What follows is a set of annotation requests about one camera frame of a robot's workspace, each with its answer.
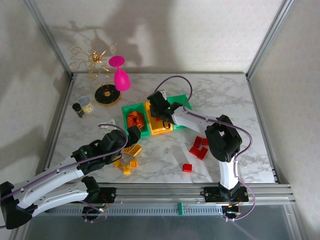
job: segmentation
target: yellow lego brick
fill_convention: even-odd
[[[140,151],[142,147],[139,144],[136,144],[131,151],[129,152],[133,157],[135,157]]]
[[[131,147],[126,147],[122,150],[125,154],[128,154],[131,151]]]
[[[130,171],[130,166],[129,165],[124,165],[123,168],[122,168],[122,172],[124,175],[128,175],[131,173]]]
[[[130,161],[130,168],[136,169],[138,167],[138,160],[137,159],[132,159]]]
[[[120,160],[115,161],[113,164],[114,164],[116,169],[118,169],[118,168],[120,168],[122,166]]]

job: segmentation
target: cable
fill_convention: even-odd
[[[245,218],[245,217],[248,216],[248,215],[253,211],[253,209],[255,208],[255,206],[256,206],[256,196],[255,196],[255,194],[254,194],[254,191],[251,189],[251,187],[249,187],[244,181],[242,181],[242,180],[238,177],[237,172],[236,172],[236,162],[238,161],[238,156],[240,156],[241,154],[243,154],[244,152],[246,152],[246,151],[251,147],[252,142],[253,142],[252,136],[250,135],[249,132],[247,132],[246,130],[244,130],[244,129],[241,128],[241,127],[238,127],[238,126],[229,124],[229,123],[227,123],[227,122],[218,121],[218,120],[216,120],[216,119],[210,119],[210,118],[209,118],[209,119],[206,119],[205,117],[203,117],[203,116],[201,116],[201,115],[198,115],[198,114],[196,114],[196,113],[194,113],[194,112],[188,111],[188,109],[186,108],[186,105],[187,105],[187,103],[189,102],[189,100],[190,100],[190,98],[191,98],[191,96],[192,96],[193,87],[192,87],[190,81],[189,81],[187,78],[185,78],[184,76],[180,76],[180,75],[170,76],[170,77],[166,78],[165,80],[163,80],[163,81],[156,87],[156,89],[155,89],[154,91],[156,92],[156,91],[160,88],[160,86],[161,86],[162,84],[164,84],[166,81],[168,81],[168,80],[170,80],[170,79],[172,79],[172,78],[181,78],[181,79],[184,79],[184,80],[189,84],[189,86],[190,86],[190,94],[189,94],[189,97],[187,98],[187,100],[185,101],[185,103],[184,103],[183,106],[182,106],[182,107],[183,107],[183,110],[186,111],[187,114],[189,114],[189,115],[191,115],[191,116],[194,116],[194,117],[197,117],[197,118],[200,118],[200,119],[203,119],[203,120],[206,120],[206,121],[209,121],[209,122],[212,122],[212,123],[216,123],[216,124],[220,124],[220,125],[224,125],[224,126],[227,126],[227,127],[230,127],[230,128],[237,129],[237,130],[245,133],[245,134],[247,135],[247,137],[249,138],[249,144],[248,144],[248,146],[246,146],[242,151],[238,152],[238,153],[235,155],[235,157],[234,157],[234,164],[233,164],[233,174],[234,174],[234,177],[237,178],[238,181],[239,181],[242,185],[244,185],[247,189],[250,190],[250,192],[252,193],[252,197],[253,197],[253,204],[252,204],[251,209],[250,209],[246,214],[244,214],[243,216],[241,216],[241,217],[239,217],[239,218],[232,218],[232,220],[233,220],[233,221],[236,221],[236,220],[240,220],[240,219]]]
[[[125,143],[122,147],[119,147],[118,149],[114,150],[114,151],[111,151],[111,152],[108,152],[108,153],[104,153],[104,154],[101,154],[101,155],[98,155],[98,156],[93,156],[93,157],[90,157],[88,159],[85,159],[85,160],[82,160],[82,161],[78,161],[78,162],[75,162],[75,163],[71,163],[69,165],[66,165],[66,166],[63,166],[61,168],[59,168],[60,170],[60,173],[63,171],[63,170],[66,170],[68,168],[72,168],[72,167],[75,167],[75,166],[78,166],[79,164],[83,164],[83,163],[86,163],[86,162],[89,162],[89,161],[92,161],[92,160],[95,160],[95,159],[99,159],[99,158],[103,158],[105,156],[109,156],[109,155],[112,155],[112,154],[115,154],[119,151],[121,151],[122,149],[125,148],[125,146],[127,145],[128,143],[128,136],[127,136],[127,133],[125,132],[124,129],[122,129],[121,127],[117,126],[117,125],[114,125],[114,124],[109,124],[109,123],[100,123],[98,125],[99,128],[101,128],[102,126],[110,126],[110,127],[114,127],[114,128],[117,128],[119,129],[120,131],[122,131],[124,133],[124,136],[125,136]],[[53,175],[56,175],[57,174],[57,170],[54,170],[52,172],[49,172],[48,174],[46,175],[43,175],[42,177],[28,183],[27,185],[25,185],[23,188],[26,189],[26,188],[32,188],[33,186],[35,186],[36,184],[48,179],[49,177],[53,176]],[[16,194],[17,192],[20,191],[20,188],[9,193],[8,195],[5,195],[4,197],[0,198],[0,202],[6,200],[7,198],[13,196],[14,194]]]
[[[85,220],[85,221],[88,220],[88,219],[87,219],[87,216],[88,216],[88,214],[89,214],[91,211],[93,211],[93,210],[96,210],[96,211],[102,213],[102,214],[104,215],[104,219],[96,220],[96,221],[91,220],[91,221],[90,221],[91,223],[102,222],[102,221],[105,221],[105,220],[107,219],[107,214],[106,214],[106,212],[105,212],[104,210],[100,210],[99,208],[93,206],[92,204],[90,204],[90,203],[88,203],[88,202],[86,202],[86,201],[79,201],[79,202],[82,203],[82,204],[85,204],[85,205],[87,205],[88,207],[91,208],[91,210],[87,211],[87,212],[85,213],[85,215],[84,215],[84,220]]]

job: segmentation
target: marble tabletop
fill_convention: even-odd
[[[90,78],[85,73],[76,77],[66,112],[60,128],[51,166],[63,161],[82,145],[96,139],[102,139],[110,129],[99,129],[99,123],[114,118],[117,125],[124,127],[123,106],[143,103],[157,85],[172,74],[129,74],[131,88],[121,93],[121,99],[112,106],[99,105],[94,94],[99,85],[90,85]],[[244,74],[183,74],[193,86],[190,100],[196,112],[219,117],[230,117],[234,125],[246,129],[253,138],[252,147],[239,157],[238,174],[247,183],[274,183],[275,179],[267,155],[266,147],[259,127],[257,115]],[[98,82],[106,82],[106,77],[99,76]],[[189,85],[180,78],[174,78],[161,86],[166,95],[189,95]],[[81,96],[88,96],[93,110],[85,118],[79,118],[72,105]],[[240,132],[242,149],[248,144],[248,138]],[[138,168],[130,175],[113,164],[92,172],[99,183],[217,183],[220,180],[219,164],[207,153],[203,161],[197,159],[189,149],[196,136],[204,137],[191,129],[183,128],[152,135],[139,140],[142,151],[135,157]],[[124,153],[120,160],[128,164],[132,156]],[[192,164],[192,173],[183,172],[182,165]]]

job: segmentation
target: black round base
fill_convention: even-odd
[[[120,91],[113,84],[106,84],[99,87],[94,94],[95,100],[103,105],[110,106],[116,104],[120,99]]]

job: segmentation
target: gold wire sculpture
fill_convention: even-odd
[[[88,66],[90,68],[89,72],[88,72],[88,77],[93,78],[93,80],[90,82],[90,85],[95,85],[95,84],[99,84],[99,85],[103,85],[102,82],[96,82],[98,76],[101,74],[101,69],[104,69],[106,71],[105,76],[107,78],[111,78],[109,75],[114,74],[114,71],[111,71],[107,68],[108,66],[108,61],[109,59],[104,58],[105,53],[107,52],[107,50],[109,49],[110,52],[111,51],[116,51],[118,44],[117,43],[112,43],[108,46],[108,49],[104,50],[102,53],[97,52],[97,46],[94,43],[95,41],[101,41],[101,39],[99,38],[94,38],[90,41],[90,44],[93,46],[93,51],[90,54],[85,53],[84,51],[82,51],[81,47],[76,46],[74,48],[72,48],[71,53],[75,56],[78,54],[85,54],[88,57],[87,61],[81,61],[81,62],[77,62],[74,61],[72,63],[69,64],[69,68],[71,71],[75,71],[78,70],[81,66],[81,64],[84,63],[90,63],[90,65]],[[77,68],[72,68],[71,66],[73,64],[78,64]]]

